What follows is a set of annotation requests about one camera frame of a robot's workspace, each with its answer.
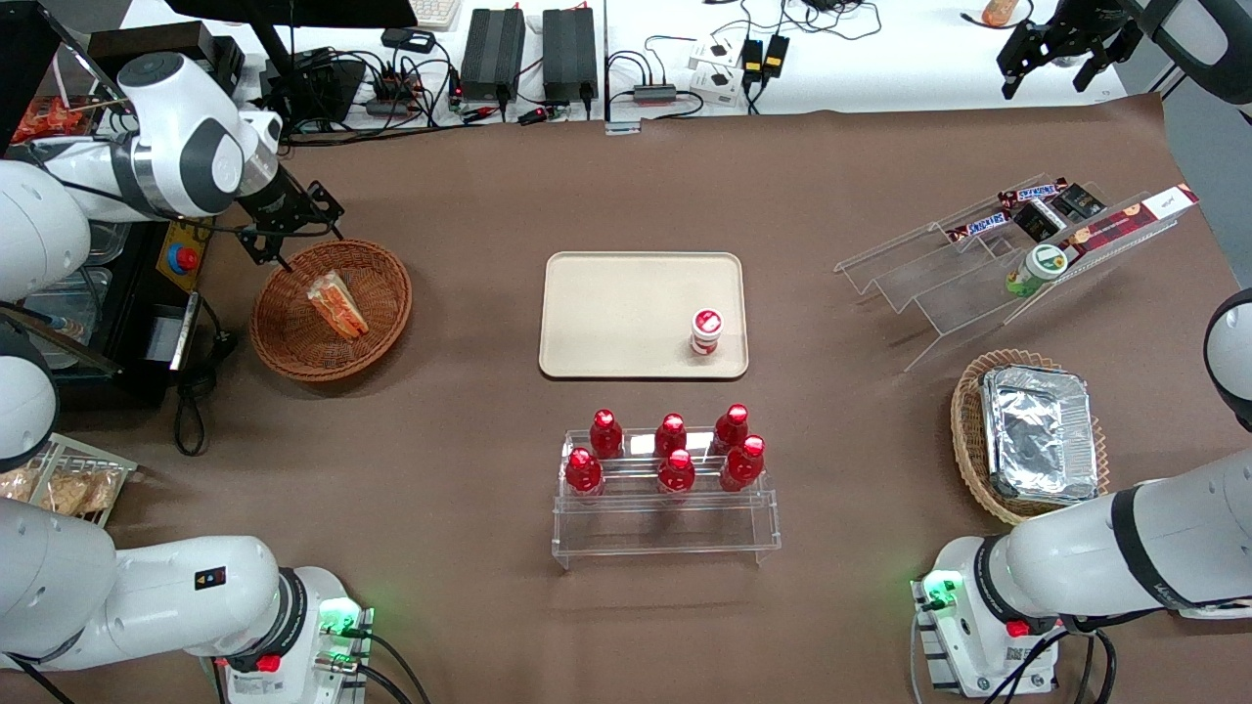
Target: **clear acrylic stand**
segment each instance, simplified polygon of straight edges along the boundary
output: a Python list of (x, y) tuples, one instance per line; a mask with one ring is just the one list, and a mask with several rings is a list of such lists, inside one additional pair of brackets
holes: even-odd
[(719, 475), (725, 456), (709, 452), (712, 428), (687, 428), (696, 484), (686, 494), (661, 495), (654, 433), (655, 428), (623, 431), (622, 457), (601, 461), (601, 496), (575, 496), (566, 484), (570, 451), (591, 447), (587, 431), (566, 433), (552, 509), (552, 557), (562, 567), (570, 569), (571, 557), (676, 552), (754, 552), (760, 564), (781, 547), (769, 471), (742, 491), (724, 491)]
[[(1039, 174), (1014, 185), (1013, 190), (1054, 180), (1048, 174)], [(1059, 244), (1075, 230), (1151, 197), (1148, 192), (1142, 192), (1121, 203), (1111, 203), (1096, 184), (1082, 185), (1099, 202), (1112, 207), (1083, 222), (1070, 224), (1044, 239), (1044, 243)], [(1057, 294), (1053, 292), (1058, 287), (1062, 291), (1073, 289), (1069, 282), (1092, 269), (1107, 271), (1111, 259), (1169, 229), (1178, 218), (1178, 214), (1174, 214), (1084, 254), (1060, 278), (1044, 284), (1035, 294), (1020, 298), (1008, 291), (1005, 278), (1018, 267), (1025, 252), (1035, 244), (1022, 228), (1009, 223), (957, 243), (949, 242), (945, 233), (984, 218), (999, 208), (997, 198), (988, 198), (944, 220), (920, 227), (835, 267), (835, 272), (846, 276), (858, 293), (864, 296), (870, 289), (876, 289), (896, 313), (915, 304), (930, 323), (936, 333), (934, 342), (904, 371), (910, 371), (930, 352), (939, 348), (952, 349), (1009, 324), (1042, 301), (1055, 298)]]

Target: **small jar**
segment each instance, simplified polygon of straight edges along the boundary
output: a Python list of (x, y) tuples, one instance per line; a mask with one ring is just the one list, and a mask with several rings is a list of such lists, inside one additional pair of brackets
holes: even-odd
[(1018, 268), (1004, 279), (1009, 293), (1020, 298), (1034, 296), (1039, 287), (1065, 273), (1069, 262), (1064, 252), (1053, 244), (1039, 244), (1025, 253)]
[(707, 356), (717, 349), (724, 321), (721, 313), (712, 308), (701, 308), (691, 316), (691, 349), (696, 355)]

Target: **red bottle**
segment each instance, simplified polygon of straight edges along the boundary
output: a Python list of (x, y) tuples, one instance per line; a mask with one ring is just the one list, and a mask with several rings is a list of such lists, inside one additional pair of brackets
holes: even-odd
[(682, 416), (670, 413), (661, 421), (661, 427), (656, 428), (656, 440), (652, 443), (654, 457), (669, 457), (675, 450), (687, 448), (687, 426), (682, 425)]
[(721, 468), (721, 487), (726, 491), (741, 491), (764, 471), (765, 441), (759, 435), (750, 435), (741, 446), (730, 448)]
[(739, 447), (747, 437), (747, 406), (735, 403), (714, 426), (710, 455), (725, 455), (731, 447)]
[(586, 447), (575, 447), (565, 465), (565, 482), (575, 496), (600, 496), (605, 492), (605, 471)]
[(622, 426), (608, 408), (596, 411), (591, 421), (591, 451), (601, 460), (622, 456)]
[(675, 450), (661, 462), (656, 472), (656, 491), (660, 494), (682, 494), (691, 491), (696, 484), (696, 467), (691, 463), (691, 453)]

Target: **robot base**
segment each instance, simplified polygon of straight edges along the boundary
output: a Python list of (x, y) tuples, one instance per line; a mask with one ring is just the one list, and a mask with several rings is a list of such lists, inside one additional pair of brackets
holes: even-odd
[[(914, 608), (934, 599), (948, 601), (948, 608), (920, 613), (923, 644), (926, 648), (925, 631), (938, 635), (939, 653), (926, 654), (930, 665), (931, 684), (936, 688), (950, 686), (954, 678), (960, 693), (969, 698), (984, 699), (1013, 670), (1035, 644), (1047, 636), (1012, 638), (1002, 624), (983, 604), (974, 582), (974, 556), (983, 544), (980, 537), (960, 537), (949, 542), (935, 559), (934, 570), (913, 582)], [(1055, 686), (1053, 668), (1057, 664), (1057, 646), (1044, 650), (1027, 668), (1018, 684), (1018, 694), (1042, 694)], [(940, 673), (950, 675), (943, 681)]]
[(348, 598), (338, 577), (321, 567), (297, 567), (308, 603), (304, 625), (273, 673), (239, 673), (227, 666), (230, 704), (336, 704), (344, 675), (314, 669), (319, 653), (348, 655), (352, 640), (323, 633), (324, 626), (362, 625), (361, 606)]

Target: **wicker basket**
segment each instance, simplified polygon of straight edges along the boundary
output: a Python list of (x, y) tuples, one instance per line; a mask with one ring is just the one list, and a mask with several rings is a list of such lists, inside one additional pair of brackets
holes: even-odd
[[(1022, 521), (1055, 511), (1063, 506), (1005, 499), (992, 489), (987, 470), (987, 435), (983, 432), (983, 393), (980, 381), (983, 375), (1005, 365), (1028, 365), (1047, 370), (1059, 370), (1060, 366), (1047, 357), (1023, 349), (997, 349), (970, 362), (965, 373), (957, 382), (952, 395), (952, 445), (957, 452), (957, 465), (960, 479), (965, 480), (974, 499), (997, 519), (1017, 525)], [(1092, 418), (1092, 440), (1096, 442), (1096, 463), (1099, 477), (1099, 494), (1108, 492), (1108, 453), (1104, 451), (1104, 433), (1099, 421)]]
[[(252, 344), (267, 367), (297, 381), (334, 381), (359, 372), (396, 343), (413, 307), (403, 262), (361, 239), (313, 246), (275, 269), (257, 297)], [(369, 332), (344, 339), (308, 301), (314, 278), (336, 269), (348, 284)]]

